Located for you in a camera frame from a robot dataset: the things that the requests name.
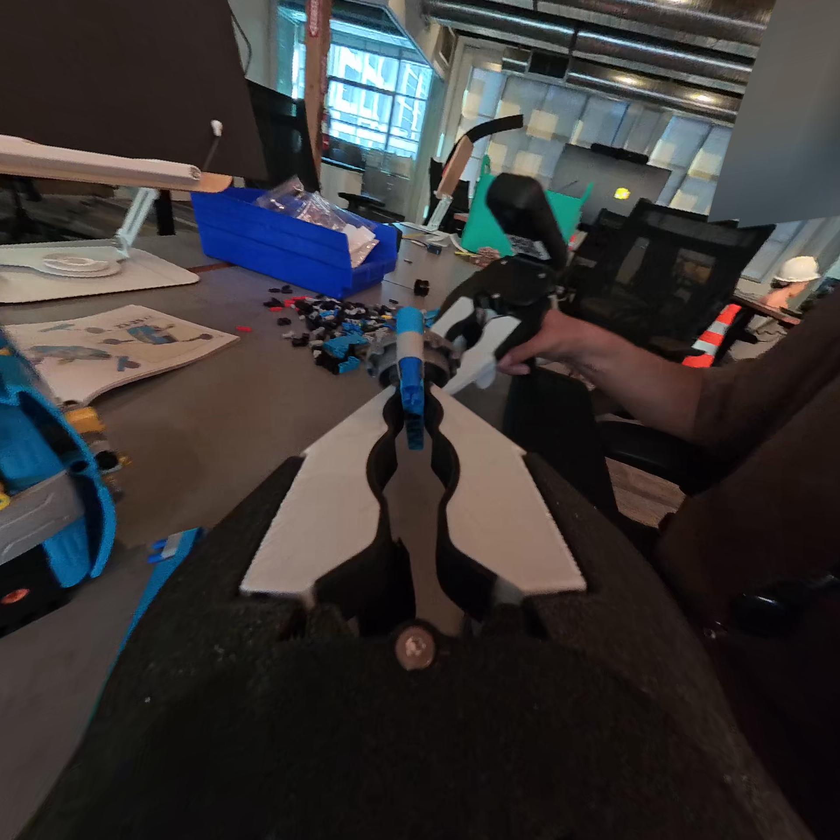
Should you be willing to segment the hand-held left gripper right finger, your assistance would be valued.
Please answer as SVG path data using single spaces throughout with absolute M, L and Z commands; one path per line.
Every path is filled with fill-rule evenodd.
M 436 572 L 470 618 L 586 582 L 533 479 L 527 454 L 441 388 L 427 390 L 432 470 L 444 488 Z

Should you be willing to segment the blue toy beam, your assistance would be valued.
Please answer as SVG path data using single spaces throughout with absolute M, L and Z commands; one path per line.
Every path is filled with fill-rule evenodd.
M 419 309 L 403 307 L 397 312 L 395 353 L 403 423 L 407 446 L 416 452 L 424 448 L 425 436 L 424 332 Z
M 151 604 L 161 593 L 161 590 L 164 588 L 166 582 L 168 582 L 168 580 L 172 577 L 173 573 L 179 568 L 189 554 L 194 551 L 196 545 L 202 540 L 205 533 L 206 530 L 204 528 L 190 528 L 184 531 L 175 532 L 164 539 L 159 539 L 152 543 L 147 556 L 147 562 L 151 567 L 150 578 L 147 581 L 138 604 L 134 609 L 125 634 L 122 637 L 117 654 L 109 667 L 107 676 L 99 691 L 96 701 L 91 708 L 91 714 L 87 723 L 92 723 L 93 719 L 96 717 L 99 706 L 102 702 L 102 697 L 106 691 L 110 678 L 112 677 L 113 671 L 117 668 L 119 659 L 121 658 L 133 632 L 139 625 L 140 620 L 147 613 Z

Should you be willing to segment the dark grey toy gear wheel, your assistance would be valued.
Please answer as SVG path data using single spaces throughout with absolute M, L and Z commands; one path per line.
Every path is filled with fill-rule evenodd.
M 402 378 L 400 363 L 404 360 L 419 362 L 421 382 L 442 387 L 455 377 L 462 354 L 430 329 L 390 331 L 371 339 L 364 349 L 363 361 L 368 374 L 383 387 L 396 385 Z

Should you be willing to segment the pile of toy bricks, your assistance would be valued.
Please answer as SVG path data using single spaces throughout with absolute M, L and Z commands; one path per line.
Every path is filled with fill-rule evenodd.
M 283 340 L 307 350 L 315 365 L 332 375 L 366 370 L 364 349 L 371 339 L 396 330 L 396 314 L 404 307 L 394 298 L 363 302 L 304 293 L 290 285 L 270 288 L 260 306 Z

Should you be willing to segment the person's right forearm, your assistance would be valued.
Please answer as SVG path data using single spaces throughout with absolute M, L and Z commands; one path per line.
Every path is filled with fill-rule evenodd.
M 591 324 L 585 327 L 578 359 L 584 376 L 640 423 L 694 442 L 709 371 L 666 360 Z

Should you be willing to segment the grey desk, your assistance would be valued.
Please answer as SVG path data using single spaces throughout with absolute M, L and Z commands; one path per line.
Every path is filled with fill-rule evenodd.
M 172 532 L 212 528 L 291 455 L 375 393 L 363 371 L 331 375 L 280 336 L 264 307 L 281 281 L 212 264 L 196 234 L 140 246 L 198 283 L 4 307 L 4 323 L 51 322 L 137 303 L 234 333 L 225 350 L 100 397 L 120 472 L 118 545 L 108 567 L 70 601 L 1 643 L 1 837 L 15 838 L 74 752 L 151 573 L 144 548 Z

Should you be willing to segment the person's right hand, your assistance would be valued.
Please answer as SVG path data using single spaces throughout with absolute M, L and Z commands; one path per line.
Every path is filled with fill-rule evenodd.
M 497 371 L 525 375 L 537 359 L 559 362 L 582 373 L 600 343 L 601 329 L 588 322 L 550 309 L 539 330 L 527 341 L 512 347 L 497 362 Z

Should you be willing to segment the teal box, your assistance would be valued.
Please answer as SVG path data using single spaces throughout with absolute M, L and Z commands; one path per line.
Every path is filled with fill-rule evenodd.
M 490 157 L 485 154 L 481 161 L 479 179 L 476 183 L 465 230 L 460 236 L 461 247 L 471 253 L 483 248 L 495 249 L 501 256 L 513 254 L 507 237 L 487 206 L 487 193 L 496 177 L 490 172 Z M 582 218 L 585 202 L 592 194 L 594 184 L 590 182 L 581 197 L 564 192 L 547 191 L 551 206 L 563 239 L 569 245 Z

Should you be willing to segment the grey display screen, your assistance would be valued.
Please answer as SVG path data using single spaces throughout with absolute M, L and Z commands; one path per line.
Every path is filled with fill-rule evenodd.
M 650 164 L 645 154 L 567 143 L 549 188 L 582 199 L 581 221 L 593 224 L 603 210 L 626 217 L 641 199 L 655 203 L 670 176 L 669 168 Z

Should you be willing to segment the black mesh office chair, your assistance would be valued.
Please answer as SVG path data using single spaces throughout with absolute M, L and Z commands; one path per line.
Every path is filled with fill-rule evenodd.
M 692 346 L 775 228 L 710 223 L 646 199 L 626 217 L 602 210 L 584 228 L 560 307 L 669 361 L 700 356 Z

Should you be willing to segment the clear plastic bags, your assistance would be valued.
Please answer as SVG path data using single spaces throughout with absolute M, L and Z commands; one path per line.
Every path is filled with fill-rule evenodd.
M 354 269 L 360 267 L 379 244 L 371 220 L 332 204 L 318 191 L 308 192 L 297 176 L 260 194 L 253 205 L 342 233 L 348 240 L 350 263 Z

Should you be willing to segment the blue storage bin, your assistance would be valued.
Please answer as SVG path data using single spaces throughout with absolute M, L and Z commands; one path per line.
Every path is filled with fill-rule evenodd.
M 396 268 L 395 228 L 374 224 L 377 244 L 353 268 L 345 234 L 255 205 L 262 193 L 229 187 L 191 194 L 205 256 L 337 299 L 380 284 Z

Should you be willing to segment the orange traffic cone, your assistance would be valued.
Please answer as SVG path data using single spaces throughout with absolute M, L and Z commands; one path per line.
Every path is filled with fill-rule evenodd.
M 720 310 L 715 320 L 691 345 L 690 351 L 682 360 L 682 365 L 692 369 L 708 369 L 716 362 L 723 340 L 739 315 L 742 307 L 730 303 Z

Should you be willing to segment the blue toy robot vehicle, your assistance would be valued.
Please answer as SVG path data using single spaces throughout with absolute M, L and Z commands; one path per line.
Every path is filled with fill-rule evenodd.
M 117 511 L 93 411 L 58 405 L 6 330 L 1 338 L 1 635 L 68 603 L 112 555 Z

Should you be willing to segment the dark partition panel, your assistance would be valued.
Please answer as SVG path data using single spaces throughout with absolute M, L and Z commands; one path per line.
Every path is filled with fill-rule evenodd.
M 2 1 L 1 131 L 267 177 L 224 1 Z

